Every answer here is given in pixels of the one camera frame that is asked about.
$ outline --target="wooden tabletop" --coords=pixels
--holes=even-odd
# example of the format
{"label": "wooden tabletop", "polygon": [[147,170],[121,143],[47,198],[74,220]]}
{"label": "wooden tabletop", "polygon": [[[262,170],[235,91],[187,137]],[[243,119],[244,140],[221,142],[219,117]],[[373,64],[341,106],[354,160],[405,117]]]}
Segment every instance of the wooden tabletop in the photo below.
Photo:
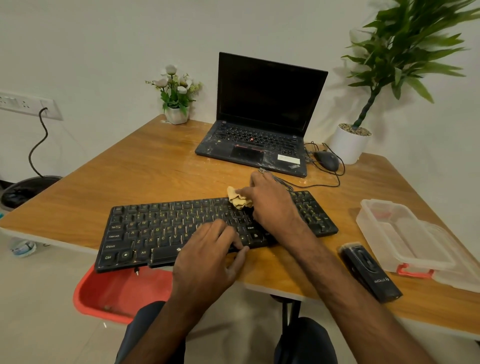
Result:
{"label": "wooden tabletop", "polygon": [[[229,185],[248,185],[254,168],[195,155],[211,124],[188,121],[170,125],[162,120],[151,120],[7,214],[0,220],[0,227],[98,249],[113,206],[214,198],[226,196]],[[282,178],[298,185],[336,183],[334,176],[312,165],[305,179]],[[350,242],[368,247],[355,222],[363,199],[404,204],[419,219],[449,231],[381,156],[363,154],[359,162],[347,166],[339,188],[314,187],[309,191],[339,228],[338,234],[322,238],[332,251]],[[480,294],[432,279],[389,276],[404,294],[387,305],[397,316],[480,335]],[[239,281],[286,296],[318,298],[299,266],[280,246],[249,251]]]}

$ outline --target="hand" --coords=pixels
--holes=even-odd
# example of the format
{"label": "hand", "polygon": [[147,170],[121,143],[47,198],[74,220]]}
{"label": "hand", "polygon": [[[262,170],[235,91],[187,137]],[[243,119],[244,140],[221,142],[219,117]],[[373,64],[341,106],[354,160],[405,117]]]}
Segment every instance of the hand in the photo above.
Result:
{"label": "hand", "polygon": [[253,172],[250,187],[244,187],[236,193],[253,201],[253,218],[279,243],[286,235],[305,226],[290,194],[274,180],[271,173]]}
{"label": "hand", "polygon": [[[232,243],[240,251],[230,267],[226,267],[225,256]],[[223,220],[201,225],[175,261],[170,301],[200,319],[233,284],[248,250],[235,229]]]}

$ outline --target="plant trunk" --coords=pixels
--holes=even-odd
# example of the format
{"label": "plant trunk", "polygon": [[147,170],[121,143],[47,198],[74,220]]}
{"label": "plant trunk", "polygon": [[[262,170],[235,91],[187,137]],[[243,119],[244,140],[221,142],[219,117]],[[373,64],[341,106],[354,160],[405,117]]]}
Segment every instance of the plant trunk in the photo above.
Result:
{"label": "plant trunk", "polygon": [[382,89],[381,87],[378,87],[372,90],[372,93],[370,94],[370,98],[368,99],[367,104],[363,107],[357,121],[355,121],[352,125],[353,130],[357,130],[360,127],[361,123],[365,119],[365,116],[367,116],[368,110],[370,110],[370,107],[372,107],[373,102],[375,101],[375,98],[380,93],[381,89]]}

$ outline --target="laptop keyboard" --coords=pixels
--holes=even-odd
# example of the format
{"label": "laptop keyboard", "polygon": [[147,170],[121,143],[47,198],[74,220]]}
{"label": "laptop keyboard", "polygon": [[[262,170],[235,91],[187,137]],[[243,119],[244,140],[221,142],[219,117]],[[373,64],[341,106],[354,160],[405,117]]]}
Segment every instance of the laptop keyboard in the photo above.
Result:
{"label": "laptop keyboard", "polygon": [[245,129],[237,125],[220,124],[212,137],[259,146],[284,156],[298,157],[297,141],[288,136]]}
{"label": "laptop keyboard", "polygon": [[[320,237],[338,228],[308,191],[290,193],[302,219]],[[149,265],[173,265],[197,228],[217,218],[233,226],[243,245],[260,248],[276,241],[252,217],[253,208],[237,210],[227,197],[116,206],[110,211],[95,262],[97,272]]]}

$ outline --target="yellow cloth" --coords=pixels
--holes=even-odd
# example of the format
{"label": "yellow cloth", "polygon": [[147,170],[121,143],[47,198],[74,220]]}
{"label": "yellow cloth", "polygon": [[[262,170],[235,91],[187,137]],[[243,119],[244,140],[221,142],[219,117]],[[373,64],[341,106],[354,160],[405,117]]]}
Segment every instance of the yellow cloth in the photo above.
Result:
{"label": "yellow cloth", "polygon": [[232,186],[227,187],[228,200],[238,209],[242,210],[244,207],[252,207],[252,200],[247,199],[244,196],[240,196],[235,192],[235,188]]}

